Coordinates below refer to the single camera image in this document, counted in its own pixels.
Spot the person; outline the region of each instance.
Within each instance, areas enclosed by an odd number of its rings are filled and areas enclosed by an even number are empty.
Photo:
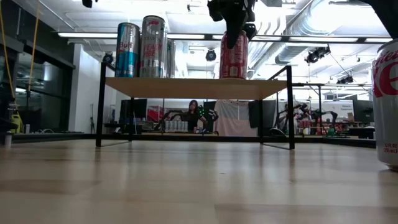
[[[188,132],[196,133],[198,127],[198,120],[201,120],[203,123],[206,123],[207,120],[204,117],[200,117],[198,102],[196,100],[192,100],[189,102],[187,121],[188,121]]]

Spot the wooden tabletop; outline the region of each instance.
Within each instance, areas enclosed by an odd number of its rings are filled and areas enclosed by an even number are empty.
[[[106,78],[106,84],[136,98],[262,100],[286,81],[187,78]]]

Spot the glass wall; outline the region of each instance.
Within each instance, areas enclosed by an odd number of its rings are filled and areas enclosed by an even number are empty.
[[[16,101],[24,124],[30,124],[31,132],[67,131],[72,76],[66,70],[35,58],[27,100],[31,60],[30,54],[19,54]]]

